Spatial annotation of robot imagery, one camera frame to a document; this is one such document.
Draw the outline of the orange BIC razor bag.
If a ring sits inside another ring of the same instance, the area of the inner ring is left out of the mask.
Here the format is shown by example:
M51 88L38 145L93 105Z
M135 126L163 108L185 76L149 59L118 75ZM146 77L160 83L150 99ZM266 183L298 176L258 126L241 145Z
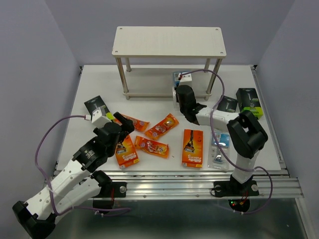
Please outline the orange BIC razor bag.
M145 135L152 140L158 140L178 124L179 121L172 114L168 114L162 121L147 130Z
M142 150L145 153L155 155L162 158L168 158L169 145L150 140L141 136L136 136L134 146L137 150Z
M134 128L136 131L144 132L149 126L148 121L139 120L139 119L136 119L136 118L124 115L124 114L122 114L122 116L133 122L133 125L134 125Z

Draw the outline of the blue clear razor blister pack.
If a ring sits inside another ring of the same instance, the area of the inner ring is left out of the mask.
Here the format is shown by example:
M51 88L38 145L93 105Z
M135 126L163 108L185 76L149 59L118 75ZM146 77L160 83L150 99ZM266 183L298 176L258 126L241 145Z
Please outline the blue clear razor blister pack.
M178 98L177 98L177 94L176 94L176 89L179 86L178 85L178 76L180 73L184 73L184 72L173 72L172 96L173 96L174 108L177 110L179 110L179 102L178 102Z

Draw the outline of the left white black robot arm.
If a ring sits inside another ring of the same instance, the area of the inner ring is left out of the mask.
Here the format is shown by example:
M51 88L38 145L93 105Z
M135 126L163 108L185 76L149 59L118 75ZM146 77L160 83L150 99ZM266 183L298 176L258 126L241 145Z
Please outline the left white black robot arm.
M58 221L82 203L96 197L125 197L126 182L113 182L99 167L116 152L118 143L134 131L133 122L116 112L109 119L101 109L82 115L94 126L91 140L73 155L64 169L52 180L44 176L46 186L27 201L16 202L12 209L32 239L45 239Z

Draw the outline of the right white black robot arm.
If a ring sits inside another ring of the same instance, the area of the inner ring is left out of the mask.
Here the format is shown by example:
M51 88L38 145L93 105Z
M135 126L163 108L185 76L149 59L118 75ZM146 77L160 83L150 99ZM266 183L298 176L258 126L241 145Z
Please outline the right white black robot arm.
M257 183L253 180L255 166L260 151L268 141L268 135L251 111L241 113L227 113L212 109L198 103L192 87L178 86L176 89L180 112L187 121L196 125L210 126L212 136L217 139L215 130L229 134L232 145L237 152L236 163L228 162L234 166L234 170L228 181L215 182L213 189L215 197L241 196L248 193L258 196Z

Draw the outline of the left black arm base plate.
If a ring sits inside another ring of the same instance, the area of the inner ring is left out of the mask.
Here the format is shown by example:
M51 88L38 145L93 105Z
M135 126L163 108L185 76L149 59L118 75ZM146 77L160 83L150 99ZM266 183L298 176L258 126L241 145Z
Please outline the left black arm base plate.
M125 198L127 192L127 182L112 182L101 187L98 195L94 198Z

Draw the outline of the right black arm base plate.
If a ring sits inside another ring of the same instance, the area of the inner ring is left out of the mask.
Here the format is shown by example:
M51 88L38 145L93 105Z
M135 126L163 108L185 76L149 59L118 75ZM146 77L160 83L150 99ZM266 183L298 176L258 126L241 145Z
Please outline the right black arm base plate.
M242 196L259 196L259 190L256 181L249 181L240 184L237 181L216 181L213 183L213 188L210 190L213 197L242 197Z

